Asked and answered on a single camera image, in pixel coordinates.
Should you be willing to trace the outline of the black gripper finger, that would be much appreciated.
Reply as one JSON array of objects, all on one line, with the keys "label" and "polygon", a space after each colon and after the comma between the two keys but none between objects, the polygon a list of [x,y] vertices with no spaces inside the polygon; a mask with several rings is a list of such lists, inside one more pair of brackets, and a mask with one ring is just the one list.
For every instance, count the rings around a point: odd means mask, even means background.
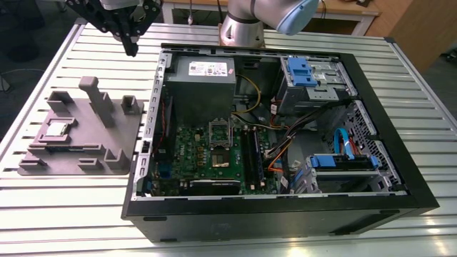
[{"label": "black gripper finger", "polygon": [[130,24],[131,32],[128,36],[131,40],[131,46],[128,47],[130,56],[136,56],[139,49],[138,41],[140,36],[143,36],[147,32],[147,29],[160,13],[162,1],[143,1],[143,4],[134,9]]},{"label": "black gripper finger", "polygon": [[132,55],[132,8],[104,9],[100,1],[66,1],[67,6],[103,32],[120,40],[128,56]]}]

